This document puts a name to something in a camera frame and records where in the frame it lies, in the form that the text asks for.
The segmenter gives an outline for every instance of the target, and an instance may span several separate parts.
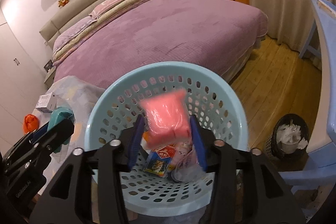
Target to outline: beige leather headboard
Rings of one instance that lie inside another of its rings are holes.
[[[56,38],[62,32],[88,16],[103,1],[105,0],[70,0],[41,28],[41,36],[53,48]]]

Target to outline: screw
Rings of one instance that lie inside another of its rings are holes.
[[[251,153],[256,156],[260,156],[263,152],[259,148],[252,148]]]
[[[110,141],[110,146],[119,146],[119,145],[121,145],[121,141],[118,139]]]
[[[75,155],[75,156],[79,156],[83,153],[83,149],[81,148],[76,148],[75,150],[72,151],[72,153]]]
[[[223,140],[215,140],[214,145],[215,146],[224,146],[225,142]]]

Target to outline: blue chair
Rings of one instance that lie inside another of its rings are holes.
[[[336,10],[336,6],[329,1],[321,1]],[[305,50],[311,51],[309,42],[317,27],[322,58],[322,86],[315,126],[307,146],[309,159],[305,168],[302,171],[280,172],[286,183],[294,186],[293,193],[299,189],[316,189],[318,186],[336,183],[336,17],[321,8],[319,0],[311,2],[315,22],[301,57]]]

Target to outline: nightstand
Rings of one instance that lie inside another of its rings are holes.
[[[47,76],[44,79],[44,84],[48,87],[48,89],[51,87],[51,85],[54,83],[56,74],[56,67],[52,67],[48,73]]]

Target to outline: purple quilt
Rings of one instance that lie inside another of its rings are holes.
[[[184,61],[226,72],[257,37],[267,16],[231,0],[149,0],[85,41],[57,68],[101,88],[143,65]]]

